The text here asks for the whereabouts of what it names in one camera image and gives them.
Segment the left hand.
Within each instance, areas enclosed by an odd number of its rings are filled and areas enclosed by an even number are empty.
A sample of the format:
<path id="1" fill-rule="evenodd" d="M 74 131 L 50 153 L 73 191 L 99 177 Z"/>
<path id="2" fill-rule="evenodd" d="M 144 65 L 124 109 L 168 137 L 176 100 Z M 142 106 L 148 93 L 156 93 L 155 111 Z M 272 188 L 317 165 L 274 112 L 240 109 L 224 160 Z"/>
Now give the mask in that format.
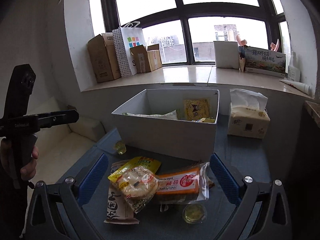
<path id="1" fill-rule="evenodd" d="M 36 174 L 39 149 L 31 140 L 1 140 L 1 166 L 13 180 L 30 180 Z"/>

